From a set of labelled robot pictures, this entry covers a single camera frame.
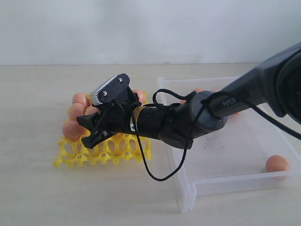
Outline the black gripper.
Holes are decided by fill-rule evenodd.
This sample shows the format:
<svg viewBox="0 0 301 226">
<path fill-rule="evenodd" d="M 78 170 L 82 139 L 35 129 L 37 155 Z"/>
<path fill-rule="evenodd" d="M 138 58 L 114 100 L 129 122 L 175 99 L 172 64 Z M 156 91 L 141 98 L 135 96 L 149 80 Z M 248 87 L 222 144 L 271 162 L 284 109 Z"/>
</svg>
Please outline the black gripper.
<svg viewBox="0 0 301 226">
<path fill-rule="evenodd" d="M 94 106 L 100 113 L 77 116 L 78 124 L 89 131 L 88 137 L 81 139 L 85 148 L 93 149 L 101 142 L 118 133 L 135 134 L 132 122 L 134 109 L 141 106 L 138 96 L 130 87 L 107 104 Z"/>
</svg>

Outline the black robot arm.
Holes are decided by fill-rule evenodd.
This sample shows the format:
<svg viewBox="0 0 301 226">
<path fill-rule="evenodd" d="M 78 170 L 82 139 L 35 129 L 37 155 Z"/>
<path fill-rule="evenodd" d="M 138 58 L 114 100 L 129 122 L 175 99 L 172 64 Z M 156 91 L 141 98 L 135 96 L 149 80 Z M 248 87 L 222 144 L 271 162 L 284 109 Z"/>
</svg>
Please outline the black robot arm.
<svg viewBox="0 0 301 226">
<path fill-rule="evenodd" d="M 142 105 L 122 73 L 91 94 L 98 113 L 77 117 L 90 131 L 82 139 L 87 148 L 118 134 L 140 135 L 190 149 L 194 139 L 220 130 L 230 115 L 267 103 L 278 117 L 301 120 L 301 46 L 295 44 L 263 61 L 218 92 L 177 95 L 183 104 Z"/>
</svg>

